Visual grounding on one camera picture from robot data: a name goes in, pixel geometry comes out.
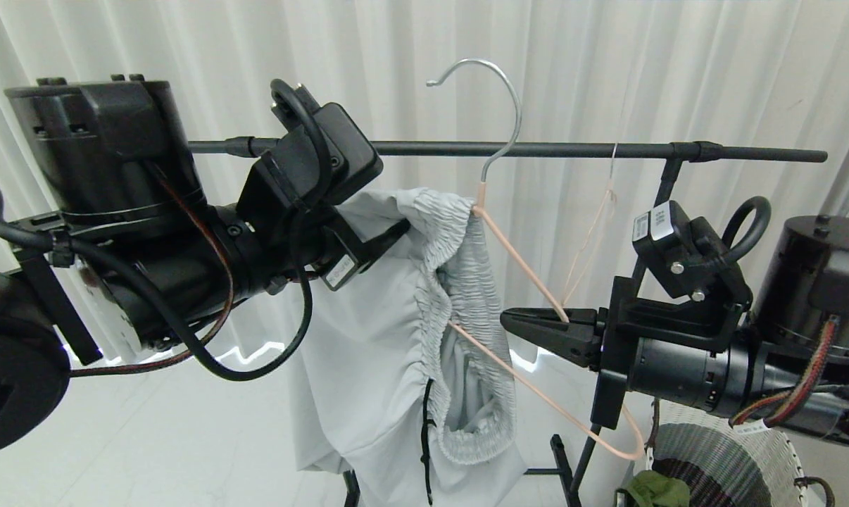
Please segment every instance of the barcode sticker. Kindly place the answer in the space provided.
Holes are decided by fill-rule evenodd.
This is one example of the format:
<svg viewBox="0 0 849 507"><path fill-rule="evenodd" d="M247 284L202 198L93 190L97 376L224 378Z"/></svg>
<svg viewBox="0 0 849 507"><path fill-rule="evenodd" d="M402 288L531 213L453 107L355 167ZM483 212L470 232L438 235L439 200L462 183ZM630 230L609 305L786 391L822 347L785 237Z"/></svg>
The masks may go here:
<svg viewBox="0 0 849 507"><path fill-rule="evenodd" d="M337 264L334 264L334 267L330 270L330 272L325 275L325 282L327 282L328 286L331 288L337 287L343 282L344 278L346 278L347 274L350 273L350 270L353 269L356 263L353 262L353 259L350 256L344 256L340 259Z"/></svg>
<svg viewBox="0 0 849 507"><path fill-rule="evenodd" d="M635 242L638 239L646 237L650 232L650 213L634 218L634 230L631 231L631 241Z"/></svg>
<svg viewBox="0 0 849 507"><path fill-rule="evenodd" d="M769 427L765 425L765 418L734 427L734 432L738 435L753 435L753 433L762 433L768 430Z"/></svg>
<svg viewBox="0 0 849 507"><path fill-rule="evenodd" d="M669 202L663 202L653 211L653 220L650 221L650 235L653 241L659 241L669 234L675 234L675 229L672 227L672 212L669 211Z"/></svg>

